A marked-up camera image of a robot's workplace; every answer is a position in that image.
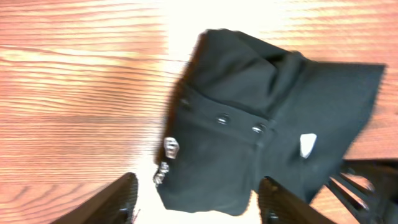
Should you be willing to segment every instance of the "black garment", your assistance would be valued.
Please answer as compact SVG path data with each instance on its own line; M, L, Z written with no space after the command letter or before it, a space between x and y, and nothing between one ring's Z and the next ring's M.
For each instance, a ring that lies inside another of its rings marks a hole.
M180 150L157 189L168 209L230 215L266 175L309 203L367 123L384 69L314 62L225 29L205 33L193 63L167 133ZM317 140L304 159L307 133Z

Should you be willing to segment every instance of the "wooden surface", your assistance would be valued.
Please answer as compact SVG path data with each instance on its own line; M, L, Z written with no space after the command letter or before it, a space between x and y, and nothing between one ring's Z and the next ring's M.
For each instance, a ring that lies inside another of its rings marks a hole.
M137 223L259 223L166 211L151 177L167 102L207 28L241 30L314 60L388 69L347 157L398 157L398 1L0 1L0 223L48 223L127 171ZM354 223L323 189L313 206Z

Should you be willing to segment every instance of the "black fabric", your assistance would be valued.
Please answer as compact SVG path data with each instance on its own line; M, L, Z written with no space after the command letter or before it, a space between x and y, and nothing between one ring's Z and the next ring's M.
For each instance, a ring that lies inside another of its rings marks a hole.
M383 69L314 62L242 32L208 30L167 133L180 151L164 158L165 207L240 215L266 175L309 203L367 123ZM317 140L304 159L307 133Z

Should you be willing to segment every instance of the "white tag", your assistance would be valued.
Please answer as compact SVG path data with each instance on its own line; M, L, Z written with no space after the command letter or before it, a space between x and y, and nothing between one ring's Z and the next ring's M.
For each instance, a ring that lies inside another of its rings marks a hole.
M315 141L317 140L317 135L310 134L302 134L300 136L300 155L304 159L308 158L311 154Z

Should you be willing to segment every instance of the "wood grain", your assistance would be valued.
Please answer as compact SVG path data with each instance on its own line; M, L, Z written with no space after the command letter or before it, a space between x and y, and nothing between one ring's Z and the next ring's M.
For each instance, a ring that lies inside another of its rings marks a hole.
M168 101L199 33L241 30L314 60L386 63L347 157L398 157L398 2L0 1L0 223L49 223L127 171L137 223L259 223L164 209L152 185ZM313 206L355 223L323 189Z

